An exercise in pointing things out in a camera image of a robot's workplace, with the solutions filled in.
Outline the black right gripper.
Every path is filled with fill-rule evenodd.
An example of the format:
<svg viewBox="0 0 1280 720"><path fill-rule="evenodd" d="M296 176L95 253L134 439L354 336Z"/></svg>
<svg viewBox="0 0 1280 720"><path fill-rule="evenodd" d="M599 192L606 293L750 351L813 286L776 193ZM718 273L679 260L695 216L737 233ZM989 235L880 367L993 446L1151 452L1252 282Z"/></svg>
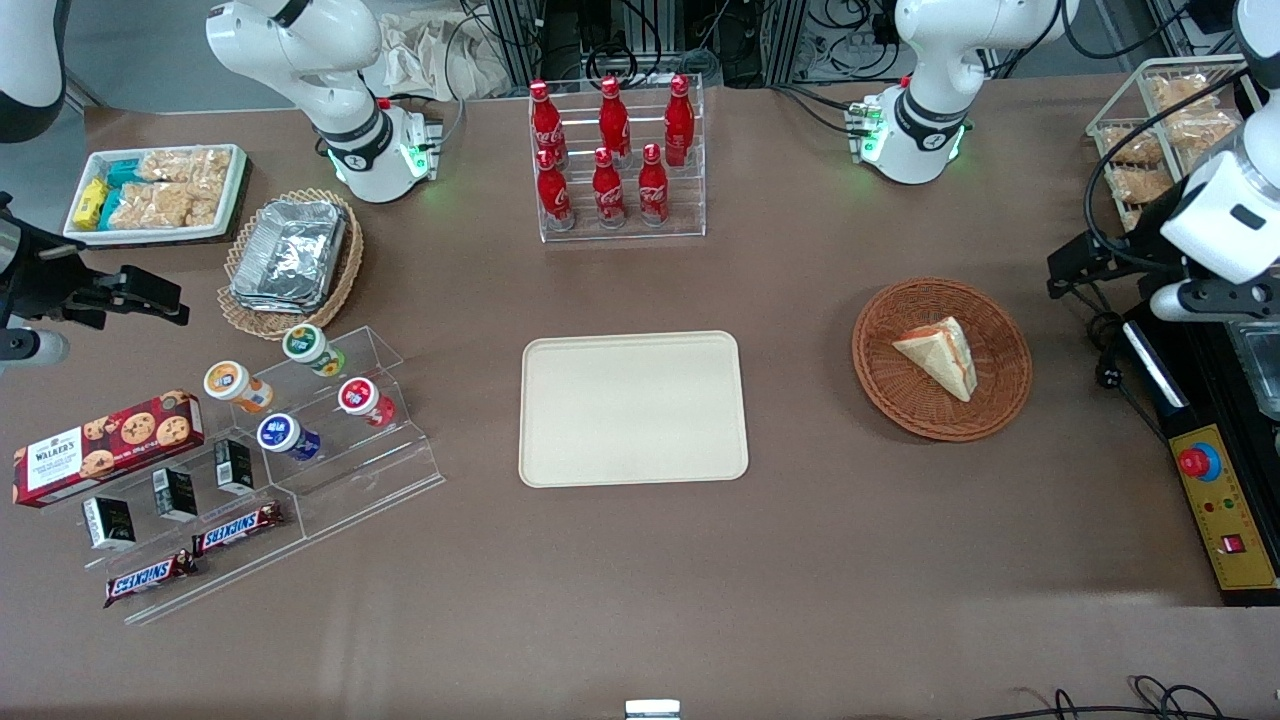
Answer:
<svg viewBox="0 0 1280 720"><path fill-rule="evenodd" d="M179 284L133 265L120 268L116 284L97 284L102 273L84 264L77 243L20 220L12 200L1 193L3 323L47 319L101 331L111 314L141 314L189 324Z"/></svg>

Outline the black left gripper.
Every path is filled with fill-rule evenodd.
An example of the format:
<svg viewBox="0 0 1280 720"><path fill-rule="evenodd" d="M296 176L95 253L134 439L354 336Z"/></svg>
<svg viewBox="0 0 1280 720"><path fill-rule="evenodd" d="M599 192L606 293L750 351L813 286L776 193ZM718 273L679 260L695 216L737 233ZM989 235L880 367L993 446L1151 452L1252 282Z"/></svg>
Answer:
<svg viewBox="0 0 1280 720"><path fill-rule="evenodd" d="M1155 281L1149 283L1185 281L1189 277L1185 254L1161 232L1178 209L1185 188L1184 184L1175 184L1146 205L1132 229L1108 241L1115 249L1112 254L1098 245L1088 231L1052 251L1047 258L1050 299L1060 300L1082 286L1129 275L1153 275Z"/></svg>

